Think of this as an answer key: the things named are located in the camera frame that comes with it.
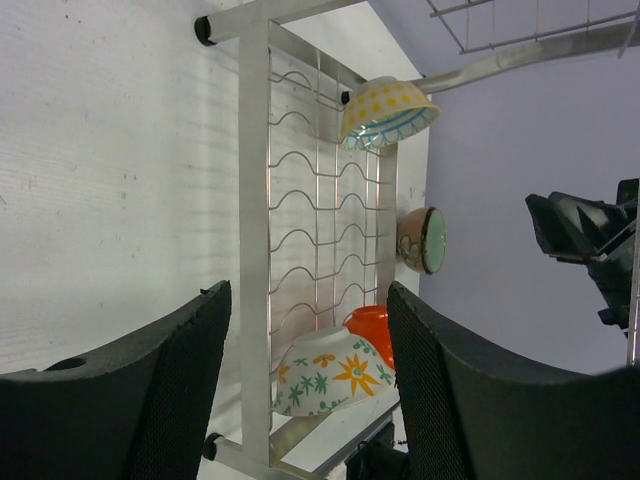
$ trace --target dish rack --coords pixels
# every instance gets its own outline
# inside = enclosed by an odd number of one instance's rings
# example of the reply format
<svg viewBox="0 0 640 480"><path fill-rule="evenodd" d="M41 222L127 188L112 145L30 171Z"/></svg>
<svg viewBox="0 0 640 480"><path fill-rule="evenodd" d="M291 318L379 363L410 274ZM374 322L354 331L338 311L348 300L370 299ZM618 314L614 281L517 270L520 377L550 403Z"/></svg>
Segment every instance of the dish rack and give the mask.
<svg viewBox="0 0 640 480"><path fill-rule="evenodd" d="M274 373L298 336L386 302L397 146L339 149L342 92L365 79L268 18L239 39L243 440L214 437L215 460L254 478L320 478L281 459L331 413L274 414Z"/></svg>

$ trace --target orange bowl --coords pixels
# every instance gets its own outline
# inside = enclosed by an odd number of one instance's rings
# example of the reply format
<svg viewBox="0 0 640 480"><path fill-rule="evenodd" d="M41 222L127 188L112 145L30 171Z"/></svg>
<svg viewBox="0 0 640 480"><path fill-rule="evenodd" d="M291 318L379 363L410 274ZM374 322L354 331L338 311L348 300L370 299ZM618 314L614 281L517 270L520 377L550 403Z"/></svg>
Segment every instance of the orange bowl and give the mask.
<svg viewBox="0 0 640 480"><path fill-rule="evenodd" d="M395 371L391 333L389 332L389 315L385 305L355 309L345 326L351 333L360 335L371 342L385 363Z"/></svg>

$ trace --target gray wall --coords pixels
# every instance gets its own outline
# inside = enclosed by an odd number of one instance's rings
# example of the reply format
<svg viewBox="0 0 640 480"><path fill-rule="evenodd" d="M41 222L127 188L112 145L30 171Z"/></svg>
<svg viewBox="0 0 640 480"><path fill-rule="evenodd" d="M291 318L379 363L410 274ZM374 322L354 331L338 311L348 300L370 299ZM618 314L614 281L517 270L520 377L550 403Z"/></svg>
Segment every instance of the gray wall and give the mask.
<svg viewBox="0 0 640 480"><path fill-rule="evenodd" d="M421 296L475 332L582 372L622 364L625 340L584 267L537 246L524 199L559 190L615 200L640 175L640 51L531 67L436 95L427 204L448 222L440 273Z"/></svg>

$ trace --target dish rack frame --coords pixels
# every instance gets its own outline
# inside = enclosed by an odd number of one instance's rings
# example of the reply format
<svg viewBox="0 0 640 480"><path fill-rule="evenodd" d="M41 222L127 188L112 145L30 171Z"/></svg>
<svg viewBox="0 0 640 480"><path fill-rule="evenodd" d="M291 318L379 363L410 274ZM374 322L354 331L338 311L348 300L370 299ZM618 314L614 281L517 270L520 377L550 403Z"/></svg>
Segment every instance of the dish rack frame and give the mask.
<svg viewBox="0 0 640 480"><path fill-rule="evenodd" d="M243 139L240 142L239 149L240 281L242 284L240 294L240 353L242 357L241 384L243 395L241 410L243 441L242 445L240 445L220 435L213 434L207 439L205 456L211 460L215 458L216 461L254 478L323 478L317 473L307 472L287 464L282 461L282 458L329 416L328 414L293 418L284 426L276 429L273 434L270 433L273 427L271 391L272 374L274 373L271 365L271 334L273 330L271 329L270 301L271 293L274 292L270 283L270 213L275 208L271 208L269 182L269 129L273 126L273 122L270 119L270 89L273 77L270 70L269 45L298 59L307 66L317 69L323 75L335 79L344 87L355 89L365 79L320 52L311 44L280 27L280 24L354 5L361 1L363 0L254 0L213 15L201 17L195 23L196 36L201 43L207 46L213 46L218 42L239 37L239 138ZM450 9L451 11L438 11L433 8L432 2L429 1L428 3L433 9L431 16L433 18L437 17L442 21L443 17L449 13L468 10L481 4L493 3L493 0L469 0L455 9ZM640 45L640 31L635 31L633 22L612 24L598 29L591 28L598 24L615 22L628 16L630 16L630 12L625 12L619 18L607 18L605 19L606 21L599 23L591 22L587 18L585 24L557 32L539 32L536 29L536 33L531 38L534 40L532 42L500 51L491 57L470 63L458 70L416 79L413 83L424 93L431 94L458 88L527 65L619 49L623 45L625 47L638 46ZM461 53L473 53L474 51L504 47L526 40L529 40L529 37L511 39L502 45L489 44L473 50L463 46ZM283 79L284 76L287 76L287 73L281 75L280 78ZM306 82L303 81L298 86L304 87L304 83ZM312 83L308 83L307 87L313 92ZM378 162L376 182L389 182L393 186L393 188L381 189L379 188L380 183L376 183L376 201L378 203L376 203L375 210L377 215L386 214L393 217L393 225L395 227L397 147L386 147L381 149L380 152L372 152L372 154L378 155L380 160L385 160ZM317 166L314 169L309 158L306 158L306 160L311 171L314 174L319 173ZM264 165L264 168L257 168L261 164ZM368 167L366 171L367 173L363 174L363 177L364 181L368 182ZM314 204L308 195L305 194L305 196L312 207L319 205L317 202ZM360 202L366 210L367 204L361 198ZM385 222L389 223L389 218L378 217L376 219L377 225L385 224ZM633 227L635 228L634 268L628 332L628 361L630 364L636 363L636 360L640 358L640 209L638 209L637 219ZM363 231L364 237L367 236L366 232L365 228ZM314 246L317 248L317 234L313 237L308 232L306 233L311 243L315 242L316 245ZM376 234L376 261L374 262L376 283L374 291L375 301L380 303L386 300L386 287L391 283L395 275L395 259L391 261L391 259L387 260L386 257L390 252L392 254L395 252L395 228L390 232L390 235L379 235L379 232ZM366 269L367 259L360 260L363 268ZM335 267L334 261L334 276L337 275ZM306 268L305 270L309 277L316 282L317 298L317 269L315 276L310 270ZM366 302L366 286L361 286L361 290ZM307 306L314 310L312 305L307 304ZM352 441L347 447L352 446L355 448L359 441L370 437L376 428L383 426L388 421L392 410L397 405L398 403L396 402L391 409L384 412L369 427L356 435L355 443ZM324 466L333 465L343 460L341 453L342 451L328 459Z"/></svg>

